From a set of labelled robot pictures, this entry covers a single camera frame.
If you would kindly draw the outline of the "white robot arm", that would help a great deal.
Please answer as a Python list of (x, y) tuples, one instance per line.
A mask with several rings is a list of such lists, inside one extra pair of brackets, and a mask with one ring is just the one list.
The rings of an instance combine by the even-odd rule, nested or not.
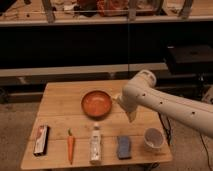
[(135, 119), (141, 105), (213, 138), (213, 105), (158, 91), (156, 81), (151, 71), (141, 70), (123, 86), (116, 101), (129, 121)]

